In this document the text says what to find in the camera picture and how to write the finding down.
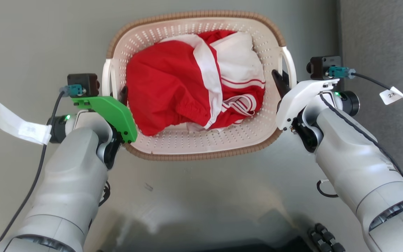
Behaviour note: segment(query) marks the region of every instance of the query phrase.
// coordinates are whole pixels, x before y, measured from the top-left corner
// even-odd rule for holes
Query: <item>white label tag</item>
[[[51,139],[51,125],[24,121],[0,103],[0,129],[15,137],[47,145]]]
[[[390,90],[385,90],[379,95],[385,105],[392,104],[393,102],[403,98],[403,93],[395,87],[391,87]]]

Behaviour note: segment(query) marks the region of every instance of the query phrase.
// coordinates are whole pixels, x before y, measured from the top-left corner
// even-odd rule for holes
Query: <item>white stripe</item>
[[[205,41],[195,34],[179,35],[171,38],[165,38],[161,42],[166,41],[181,41],[194,48],[194,58],[200,67],[201,78],[203,85],[208,90],[209,104],[211,107],[211,118],[208,123],[203,126],[205,129],[211,127],[216,122],[217,116],[222,111],[222,84],[219,78],[219,71],[215,62],[214,55]]]
[[[244,96],[246,96],[250,99],[250,103],[251,103],[250,111],[256,110],[256,106],[257,106],[256,97],[254,97],[252,94],[244,94]]]
[[[253,114],[248,113],[247,111],[242,110],[242,108],[237,107],[236,103],[232,103],[231,107],[237,111],[237,113],[242,114],[244,116],[252,116]]]
[[[248,88],[250,86],[259,86],[261,88],[265,88],[265,81],[263,81],[264,83],[261,83],[260,81],[250,81],[249,83],[245,83],[245,84],[236,84],[233,83],[236,81],[231,81],[228,80],[225,76],[222,76],[222,84],[229,87],[229,88],[234,88],[234,89],[242,89],[242,88]]]
[[[248,96],[241,95],[241,98],[238,101],[241,101],[242,103],[247,104],[247,107],[245,109],[247,112],[251,110],[251,107],[252,107],[251,99],[248,98]]]
[[[229,102],[235,102],[239,99],[239,96],[232,96],[229,99],[224,100],[225,103],[229,103]]]
[[[245,97],[241,97],[240,99],[238,99],[236,102],[234,102],[237,106],[241,107],[242,110],[248,112],[250,111],[249,107],[244,107],[245,104],[249,104],[249,102],[243,102],[243,99],[245,99]]]
[[[228,109],[229,109],[229,106],[226,107],[224,104],[222,105],[222,112],[225,112],[225,111],[228,110]]]

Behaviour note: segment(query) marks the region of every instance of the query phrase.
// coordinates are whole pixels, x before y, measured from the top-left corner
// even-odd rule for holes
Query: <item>white fabric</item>
[[[217,63],[224,85],[246,88],[258,85],[264,88],[262,63],[253,51],[253,38],[249,33],[237,32],[211,43],[217,51]]]
[[[222,109],[223,93],[222,84],[219,78],[219,71],[215,62],[214,55],[205,41],[195,34],[179,35],[171,38],[165,38],[161,42],[177,40],[184,42],[194,48],[194,58],[200,67],[203,84],[209,93],[209,104],[211,106],[211,119],[203,128],[208,129],[217,120],[217,116]]]

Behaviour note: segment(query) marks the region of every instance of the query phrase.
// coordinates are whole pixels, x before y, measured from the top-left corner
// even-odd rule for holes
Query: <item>cable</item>
[[[403,177],[403,171],[400,169],[399,165],[397,162],[394,160],[394,158],[382,147],[379,145],[378,142],[376,142],[372,137],[370,137],[368,134],[366,134],[363,130],[361,130],[359,127],[357,127],[354,123],[349,121],[344,115],[342,115],[340,112],[338,112],[326,99],[324,99],[323,94],[320,94],[321,100],[326,104],[326,106],[329,107],[330,110],[332,110],[338,117],[342,118],[347,124],[349,124],[351,127],[353,127],[357,132],[362,134],[366,139],[368,139],[370,142],[372,142],[379,150],[388,158],[390,161],[394,164],[396,167],[397,171],[400,173],[400,175]]]
[[[64,92],[61,91],[57,100],[56,100],[56,104],[54,105],[54,109],[52,110],[52,116],[51,118],[54,118],[56,116],[56,112],[57,112],[57,108],[59,107],[59,103],[60,100],[63,96]],[[26,205],[27,200],[29,200],[30,195],[32,194],[32,192],[34,191],[35,185],[38,182],[38,178],[40,177],[40,173],[41,173],[41,169],[43,167],[43,162],[44,162],[44,156],[46,154],[46,147],[47,145],[43,145],[43,150],[41,151],[41,156],[40,156],[40,163],[38,164],[38,169],[37,169],[37,174],[35,174],[35,178],[34,181],[32,182],[32,185],[29,189],[29,192],[27,192],[26,197],[24,198],[23,202],[21,203],[20,207],[18,208],[18,210],[16,211],[16,213],[13,215],[12,219],[10,220],[10,222],[8,223],[7,227],[5,228],[4,232],[1,234],[0,236],[0,242],[4,239],[4,237],[6,236],[8,230],[10,229],[10,227],[13,225],[13,222],[15,222],[16,218],[18,217],[18,215],[20,214],[21,210],[24,208],[24,205]]]
[[[110,183],[108,183],[108,181],[105,183],[107,184],[107,186],[105,186],[104,188],[104,199],[101,202],[99,202],[99,206],[103,205],[105,201],[107,201],[108,198],[110,198],[112,187],[110,186]]]
[[[317,190],[321,193],[321,195],[323,195],[323,196],[325,196],[325,197],[328,197],[328,198],[338,198],[339,196],[338,195],[336,195],[336,194],[327,194],[327,193],[324,193],[322,190],[321,190],[321,188],[320,188],[320,185],[321,185],[321,180],[318,180],[318,182],[317,182]]]
[[[389,87],[389,86],[387,86],[387,85],[381,83],[380,81],[376,81],[376,80],[374,80],[373,78],[370,78],[370,77],[368,77],[368,76],[366,76],[366,75],[361,75],[361,74],[359,74],[359,73],[351,73],[351,75],[354,75],[354,76],[363,78],[363,79],[365,79],[365,80],[371,81],[372,83],[375,83],[375,84],[377,84],[377,85],[379,85],[379,86],[381,86],[381,87],[383,87],[383,88],[385,88],[385,89],[390,90],[390,87]]]

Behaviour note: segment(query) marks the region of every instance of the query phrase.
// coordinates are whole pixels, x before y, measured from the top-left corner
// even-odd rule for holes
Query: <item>laundry basket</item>
[[[271,72],[276,69],[282,73],[284,59],[290,86],[293,87],[296,84],[295,66],[278,27],[257,13],[192,11],[154,16],[127,24],[110,43],[102,74],[102,95],[112,94],[120,99],[120,92],[126,85],[126,65],[140,50],[167,37],[211,30],[251,34],[253,50],[261,59],[267,82],[261,110],[240,125],[230,126],[221,132],[189,132],[185,125],[178,125],[170,126],[155,136],[145,136],[138,129],[136,142],[125,144],[133,155],[157,161],[222,158],[261,150],[281,134],[275,121],[281,98]]]

